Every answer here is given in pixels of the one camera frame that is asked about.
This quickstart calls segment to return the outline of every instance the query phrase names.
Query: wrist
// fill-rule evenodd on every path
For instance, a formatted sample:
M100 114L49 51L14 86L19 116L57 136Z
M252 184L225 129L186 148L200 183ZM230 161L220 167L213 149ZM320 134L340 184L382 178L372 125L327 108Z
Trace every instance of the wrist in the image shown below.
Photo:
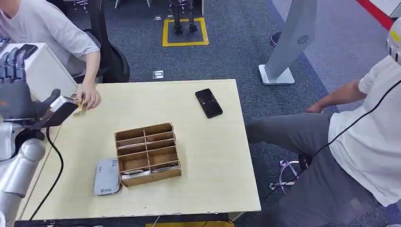
M324 104L323 104L322 102L320 102L320 101L317 102L317 103L315 103L314 106L317 107L318 109L321 109L321 110L324 109L324 108L326 108L326 105L324 105Z
M85 76L84 81L82 82L83 85L95 85L95 78L88 78Z

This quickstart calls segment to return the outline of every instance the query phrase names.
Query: gray carpet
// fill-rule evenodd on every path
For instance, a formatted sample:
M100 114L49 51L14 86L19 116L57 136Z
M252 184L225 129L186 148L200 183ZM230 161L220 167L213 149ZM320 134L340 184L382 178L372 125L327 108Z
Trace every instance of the gray carpet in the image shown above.
M294 85L262 86L257 66L265 63L273 50L268 45L270 35L283 26L283 20L271 1L254 0L250 3L248 0L206 0L205 19L210 45L164 48L161 46L163 21L154 21L153 18L168 13L165 2L153 0L152 7L148 8L145 0L126 0L118 9L113 8L113 2L105 2L109 38L125 54L131 69L131 82L154 81L151 75L153 70L164 70L163 80L236 79L245 122L270 115L302 113L327 94L304 55L291 67L296 80ZM88 15L81 10L72 11L69 17L80 28L88 27ZM337 108L329 108L327 111L335 112ZM269 183L277 180L279 161L293 160L296 156L273 145L251 145L250 149L262 198L269 193ZM268 199L261 201L262 212L247 214L238 220L236 226L257 226L256 216L265 215L282 196L277 190ZM226 217L166 218L204 220ZM80 222L135 227L144 226L144 223L152 220L107 218ZM386 217L379 210L350 226L381 227L386 222Z

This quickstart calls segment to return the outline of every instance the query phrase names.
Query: cardboard divider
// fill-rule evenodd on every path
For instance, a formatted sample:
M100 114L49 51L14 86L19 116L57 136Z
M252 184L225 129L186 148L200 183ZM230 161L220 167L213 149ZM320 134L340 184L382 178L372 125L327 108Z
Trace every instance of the cardboard divider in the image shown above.
M149 153L149 163L151 166L178 160L175 146L152 150L149 151L148 153Z
M149 166L148 156L146 152L121 156L118 157L118 159L123 163L123 169L120 168L120 172L125 170L140 169Z
M170 123L115 133L120 182L126 187L181 175Z
M173 167L173 166L180 166L179 165L179 161L174 161L174 162L167 162L167 163L162 163L162 164L157 164L155 166L151 166L150 170L154 171L154 170L158 170L161 168L166 168L166 167Z
M117 149L134 147L138 144L145 144L145 137L143 136L143 137L139 137L139 138L121 140L121 141L117 141L115 144L116 144Z
M115 141L118 142L118 141L122 141L122 140L143 137L145 135L143 133L143 129L131 129L131 130L117 132L114 134L114 136L115 136Z
M145 136L145 138L146 138L147 142L155 142L155 141L160 141L160 140L172 139L172 138L174 138L174 132L172 132L172 131L163 132L160 134Z
M146 143L146 150L155 150L175 146L175 139L161 140L151 143Z
M164 171L161 173L153 173L151 175L147 176L141 176L141 177L135 177L131 179L126 179L126 180L121 180L121 183L126 186L135 186L139 184L144 184L144 183L150 183L154 181L160 181L164 180L167 178L175 177L175 176L180 176L181 175L181 169L173 169L170 171Z
M144 131L145 131L145 136L149 136L173 131L173 127L170 123L166 123L166 124L155 125L153 127L146 127L144 128Z
M117 156L135 154L146 151L146 144L136 145L128 148L117 149Z

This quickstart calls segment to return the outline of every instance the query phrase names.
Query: robot finger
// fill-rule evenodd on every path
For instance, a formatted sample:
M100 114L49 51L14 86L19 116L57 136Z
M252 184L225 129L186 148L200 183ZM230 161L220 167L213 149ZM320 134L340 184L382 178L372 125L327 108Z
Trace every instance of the robot finger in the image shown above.
M0 84L4 82L4 79L7 76L7 57L9 53L6 52L0 59Z
M25 75L25 50L21 51L17 55L17 62L16 62L16 79L21 79L23 81L26 81L26 75Z
M17 51L18 48L14 48L7 57L7 80L10 80L10 83L12 83L15 78L16 78L16 72L15 72L15 62L17 60Z

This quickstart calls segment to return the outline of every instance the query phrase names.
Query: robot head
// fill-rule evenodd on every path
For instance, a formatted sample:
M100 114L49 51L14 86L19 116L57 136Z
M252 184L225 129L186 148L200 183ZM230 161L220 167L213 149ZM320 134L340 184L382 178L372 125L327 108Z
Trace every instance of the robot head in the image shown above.
M389 55L401 65L401 18L391 26L386 46Z

